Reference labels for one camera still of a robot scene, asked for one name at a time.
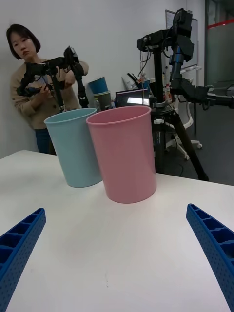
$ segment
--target woman's hand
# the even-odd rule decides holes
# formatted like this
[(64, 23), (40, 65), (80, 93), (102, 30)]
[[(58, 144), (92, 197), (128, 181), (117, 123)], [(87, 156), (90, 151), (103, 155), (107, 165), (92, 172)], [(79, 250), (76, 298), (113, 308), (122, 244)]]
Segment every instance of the woman's hand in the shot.
[(76, 82), (73, 71), (69, 71), (65, 77), (65, 88), (71, 87)]
[(33, 109), (37, 109), (50, 96), (50, 94), (49, 88), (44, 84), (40, 89), (40, 93), (38, 93), (31, 102)]

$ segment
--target teal bucket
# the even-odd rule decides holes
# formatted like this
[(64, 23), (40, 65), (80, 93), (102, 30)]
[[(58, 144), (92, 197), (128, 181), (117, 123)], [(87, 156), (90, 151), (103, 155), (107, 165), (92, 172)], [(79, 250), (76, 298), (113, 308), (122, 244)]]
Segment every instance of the teal bucket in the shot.
[(102, 181), (86, 119), (96, 108), (84, 108), (47, 118), (49, 131), (67, 184), (87, 187)]

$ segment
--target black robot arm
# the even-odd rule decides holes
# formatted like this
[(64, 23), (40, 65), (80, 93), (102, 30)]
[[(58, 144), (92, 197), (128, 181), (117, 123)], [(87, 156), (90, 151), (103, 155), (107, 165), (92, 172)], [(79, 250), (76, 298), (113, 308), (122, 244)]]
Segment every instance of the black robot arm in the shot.
[[(181, 32), (181, 25), (187, 31)], [(171, 94), (183, 95), (191, 103), (200, 103), (205, 106), (223, 105), (234, 108), (234, 98), (217, 96), (209, 93), (209, 87), (194, 87), (189, 80), (182, 77), (181, 67), (184, 61), (188, 62), (193, 57), (194, 45), (190, 40), (192, 30), (192, 14), (181, 10), (175, 15), (172, 27), (172, 49), (170, 57)]]
[(71, 69), (75, 75), (76, 81), (78, 83), (78, 98), (82, 108), (88, 107), (88, 99), (85, 93), (85, 87), (82, 83), (82, 76), (84, 75), (84, 69), (79, 64), (79, 59), (75, 53), (75, 51), (68, 47), (64, 52), (64, 57), (54, 58), (48, 61), (45, 61), (41, 64), (26, 64), (26, 73), (24, 74), (24, 78), (21, 80), (20, 86), (17, 88), (17, 93), (20, 96), (31, 97), (40, 92), (40, 89), (37, 88), (27, 88), (28, 84), (35, 81), (35, 76), (44, 76), (49, 75), (51, 77), (52, 85), (48, 85), (50, 90), (54, 88), (56, 93), (56, 98), (58, 105), (60, 107), (60, 111), (64, 108), (64, 103), (61, 95), (62, 89), (64, 89), (64, 81), (58, 82), (56, 74), (58, 72), (58, 68), (60, 69)]
[(87, 108), (89, 101), (86, 96), (85, 86), (82, 82), (82, 76), (84, 75), (84, 69), (79, 63), (79, 59), (74, 49), (70, 46), (64, 52), (65, 63), (70, 66), (74, 73), (74, 76), (78, 85), (78, 99), (82, 108)]
[(172, 47), (173, 55), (170, 57), (170, 65), (172, 65), (171, 94), (183, 95), (189, 102), (202, 104), (204, 109), (206, 105), (223, 105), (234, 108), (233, 97), (210, 94), (208, 87), (194, 87), (180, 73), (184, 61), (190, 61), (194, 53), (194, 44), (190, 40), (192, 17), (193, 15), (184, 9), (178, 10), (170, 29), (159, 30), (139, 39), (137, 47), (143, 52), (155, 52), (156, 49), (163, 51), (166, 47)]

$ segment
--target monitor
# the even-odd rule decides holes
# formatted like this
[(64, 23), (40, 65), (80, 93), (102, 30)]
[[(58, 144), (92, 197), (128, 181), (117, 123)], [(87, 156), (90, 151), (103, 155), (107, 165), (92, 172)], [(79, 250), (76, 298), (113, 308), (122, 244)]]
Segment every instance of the monitor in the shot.
[(137, 89), (131, 91), (116, 92), (116, 107), (133, 105), (150, 106), (149, 90)]

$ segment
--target desk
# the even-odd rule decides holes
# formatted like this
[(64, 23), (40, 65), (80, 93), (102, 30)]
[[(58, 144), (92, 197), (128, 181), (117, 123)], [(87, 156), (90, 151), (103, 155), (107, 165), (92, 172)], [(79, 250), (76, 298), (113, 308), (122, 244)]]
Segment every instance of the desk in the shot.
[(1, 159), (1, 233), (39, 207), (47, 217), (7, 312), (229, 311), (185, 215), (191, 202), (233, 229), (234, 187), (169, 175), (157, 185), (123, 205), (102, 182), (66, 185), (56, 156)]

